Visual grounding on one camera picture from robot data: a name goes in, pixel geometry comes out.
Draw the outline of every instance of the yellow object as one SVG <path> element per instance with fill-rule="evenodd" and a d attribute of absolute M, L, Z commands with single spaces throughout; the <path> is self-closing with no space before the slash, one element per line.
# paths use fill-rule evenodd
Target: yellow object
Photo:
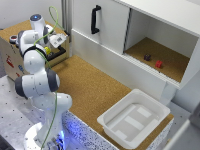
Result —
<path fill-rule="evenodd" d="M 46 50 L 46 54 L 47 54 L 47 55 L 49 55 L 49 54 L 51 53 L 51 50 L 50 50 L 50 48 L 48 48 L 48 47 L 45 47 L 44 49 Z"/>

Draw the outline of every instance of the empty tray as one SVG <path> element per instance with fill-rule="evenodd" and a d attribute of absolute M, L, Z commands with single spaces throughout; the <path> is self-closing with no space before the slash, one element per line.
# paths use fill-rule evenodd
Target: empty tray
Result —
<path fill-rule="evenodd" d="M 170 109 L 134 89 L 97 121 L 105 133 L 126 149 L 137 148 L 170 113 Z"/>

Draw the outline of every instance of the black door handle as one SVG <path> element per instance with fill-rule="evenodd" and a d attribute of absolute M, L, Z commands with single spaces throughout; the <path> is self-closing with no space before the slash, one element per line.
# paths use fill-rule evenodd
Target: black door handle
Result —
<path fill-rule="evenodd" d="M 100 30 L 96 28 L 96 12 L 101 10 L 101 7 L 96 5 L 96 8 L 92 10 L 92 21 L 91 21 L 91 31 L 92 34 L 98 33 Z"/>

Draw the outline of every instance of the brown box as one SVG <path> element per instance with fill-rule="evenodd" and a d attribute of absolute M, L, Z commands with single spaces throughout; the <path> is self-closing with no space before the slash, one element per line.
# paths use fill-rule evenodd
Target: brown box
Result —
<path fill-rule="evenodd" d="M 0 51 L 5 67 L 5 72 L 13 80 L 15 80 L 19 76 L 29 74 L 24 69 L 23 58 L 19 53 L 19 49 L 15 45 L 9 43 L 10 36 L 17 35 L 21 30 L 31 30 L 29 20 L 0 31 Z M 55 31 L 56 33 L 65 34 L 64 31 L 58 28 L 56 28 Z M 66 50 L 66 52 L 49 61 L 49 64 L 51 66 L 57 65 L 58 63 L 69 57 L 69 37 L 61 46 Z M 59 50 L 52 49 L 52 52 L 57 53 L 59 52 Z"/>

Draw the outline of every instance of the cork surface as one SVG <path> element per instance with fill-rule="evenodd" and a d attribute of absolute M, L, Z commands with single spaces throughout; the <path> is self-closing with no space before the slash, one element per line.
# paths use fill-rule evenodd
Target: cork surface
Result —
<path fill-rule="evenodd" d="M 178 82 L 181 82 L 190 60 L 188 57 L 177 53 L 149 38 L 144 38 L 139 43 L 125 51 L 125 53 Z M 150 61 L 144 60 L 145 54 L 151 55 Z M 163 62 L 161 68 L 155 67 L 157 60 Z"/>
<path fill-rule="evenodd" d="M 73 99 L 70 111 L 120 150 L 123 150 L 104 133 L 97 118 L 131 92 L 131 89 L 78 56 L 61 62 L 53 67 L 53 70 L 59 75 L 61 81 L 58 92 L 67 93 Z M 146 149 L 172 119 L 173 115 L 167 116 L 136 150 Z"/>
<path fill-rule="evenodd" d="M 6 40 L 7 42 L 9 42 L 9 39 L 10 39 L 10 36 L 12 35 L 18 35 L 18 33 L 22 30 L 32 30 L 31 28 L 31 24 L 30 24 L 30 20 L 27 20 L 27 21 L 24 21 L 24 22 L 21 22 L 21 23 L 18 23 L 14 26 L 11 26 L 9 28 L 6 28 L 4 30 L 0 30 L 0 36 Z M 62 31 L 61 29 L 59 28 L 56 28 L 55 29 L 56 33 L 63 33 L 65 34 L 64 31 Z"/>

